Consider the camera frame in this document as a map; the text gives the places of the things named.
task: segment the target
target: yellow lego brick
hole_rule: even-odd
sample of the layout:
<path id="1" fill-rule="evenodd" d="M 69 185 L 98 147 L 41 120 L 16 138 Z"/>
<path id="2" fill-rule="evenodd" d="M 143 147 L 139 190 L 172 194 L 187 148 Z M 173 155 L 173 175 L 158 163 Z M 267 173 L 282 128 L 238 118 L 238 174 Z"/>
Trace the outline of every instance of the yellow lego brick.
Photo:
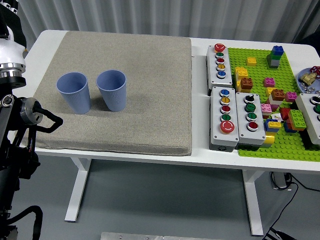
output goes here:
<path id="1" fill-rule="evenodd" d="M 266 94 L 266 97 L 268 98 L 270 96 L 270 94 L 272 93 L 272 91 L 274 89 L 277 89 L 276 87 L 266 87 L 265 88 L 265 94 Z"/>
<path id="2" fill-rule="evenodd" d="M 251 89 L 242 89 L 241 88 L 241 84 L 237 87 L 237 92 L 240 92 L 240 93 L 247 93 L 249 94 L 251 92 Z"/>
<path id="3" fill-rule="evenodd" d="M 281 122 L 279 121 L 270 121 L 268 122 L 268 127 L 271 129 L 280 129 L 281 128 Z"/>
<path id="4" fill-rule="evenodd" d="M 257 60 L 256 60 L 256 58 L 255 57 L 247 57 L 246 58 L 246 65 L 247 66 L 256 66 L 256 64 L 257 64 Z"/>
<path id="5" fill-rule="evenodd" d="M 275 136 L 277 134 L 277 132 L 274 132 L 274 131 L 266 131 L 265 132 L 265 135 L 267 136 Z"/>
<path id="6" fill-rule="evenodd" d="M 247 78 L 248 77 L 248 71 L 238 71 L 235 74 L 235 78 L 237 81 L 243 79 L 243 78 Z"/>
<path id="7" fill-rule="evenodd" d="M 263 144 L 274 144 L 275 143 L 275 136 L 272 135 L 265 135 L 265 140 L 263 142 Z"/>
<path id="8" fill-rule="evenodd" d="M 237 92 L 239 92 L 239 87 L 241 87 L 241 83 L 240 83 L 240 81 L 236 81 L 235 89 Z"/>
<path id="9" fill-rule="evenodd" d="M 236 66 L 234 69 L 234 75 L 241 71 L 247 71 L 247 69 L 245 69 L 243 66 Z"/>

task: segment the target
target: gray fabric mat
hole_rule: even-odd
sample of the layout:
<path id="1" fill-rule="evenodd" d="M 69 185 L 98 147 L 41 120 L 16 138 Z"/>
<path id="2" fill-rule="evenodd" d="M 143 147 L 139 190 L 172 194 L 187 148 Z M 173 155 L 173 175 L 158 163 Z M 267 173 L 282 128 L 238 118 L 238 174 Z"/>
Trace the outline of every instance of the gray fabric mat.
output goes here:
<path id="1" fill-rule="evenodd" d="M 109 111 L 97 76 L 117 69 L 127 77 L 126 107 Z M 190 155 L 191 40 L 186 37 L 70 31 L 63 38 L 34 97 L 63 118 L 36 146 L 151 155 Z M 88 78 L 91 110 L 73 114 L 56 82 L 68 72 Z M 40 126 L 50 126 L 44 119 Z"/>

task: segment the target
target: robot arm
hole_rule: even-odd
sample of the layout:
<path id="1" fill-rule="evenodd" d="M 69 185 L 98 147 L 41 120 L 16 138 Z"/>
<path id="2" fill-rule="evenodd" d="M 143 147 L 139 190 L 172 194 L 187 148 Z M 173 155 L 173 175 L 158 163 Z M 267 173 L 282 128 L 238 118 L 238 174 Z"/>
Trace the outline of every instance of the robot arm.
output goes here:
<path id="1" fill-rule="evenodd" d="M 17 239 L 17 228 L 11 224 L 34 212 L 36 218 L 33 239 L 38 240 L 42 225 L 40 207 L 29 207 L 17 216 L 9 218 L 11 204 L 15 191 L 20 188 L 19 179 L 30 179 L 40 165 L 35 153 L 37 131 L 52 133 L 63 124 L 63 120 L 43 109 L 33 97 L 17 98 L 12 93 L 12 89 L 26 85 L 26 79 L 22 76 L 26 70 L 23 58 L 26 38 L 20 19 L 16 15 L 18 6 L 12 10 L 10 5 L 14 1 L 17 2 L 0 2 L 0 239 Z M 43 115 L 54 122 L 51 127 L 38 126 Z M 27 129 L 27 146 L 20 147 Z M 16 131 L 12 143 L 8 140 L 9 131 Z"/>

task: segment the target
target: blue plastic cup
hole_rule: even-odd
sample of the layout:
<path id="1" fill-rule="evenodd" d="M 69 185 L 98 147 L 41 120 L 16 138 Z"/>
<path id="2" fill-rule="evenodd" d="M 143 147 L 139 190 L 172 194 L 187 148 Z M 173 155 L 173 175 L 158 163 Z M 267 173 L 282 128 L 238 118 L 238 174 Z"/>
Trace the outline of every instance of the blue plastic cup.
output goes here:
<path id="1" fill-rule="evenodd" d="M 107 107 L 113 112 L 119 112 L 126 107 L 127 78 L 118 70 L 102 72 L 95 81 Z"/>
<path id="2" fill-rule="evenodd" d="M 87 77 L 81 72 L 69 72 L 56 82 L 56 88 L 76 114 L 85 114 L 91 108 Z"/>

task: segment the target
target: brown lego brick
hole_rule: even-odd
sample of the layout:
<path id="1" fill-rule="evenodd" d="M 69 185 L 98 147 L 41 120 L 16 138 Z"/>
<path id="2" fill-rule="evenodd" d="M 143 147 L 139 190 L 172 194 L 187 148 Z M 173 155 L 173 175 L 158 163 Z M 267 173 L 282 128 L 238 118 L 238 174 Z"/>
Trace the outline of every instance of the brown lego brick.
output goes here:
<path id="1" fill-rule="evenodd" d="M 242 78 L 240 84 L 242 89 L 248 90 L 252 89 L 252 87 L 254 86 L 254 83 L 252 82 L 252 79 L 250 77 Z"/>
<path id="2" fill-rule="evenodd" d="M 283 101 L 285 99 L 285 91 L 283 91 L 282 89 L 274 89 L 271 92 L 271 96 L 272 96 L 272 100 L 275 101 Z"/>

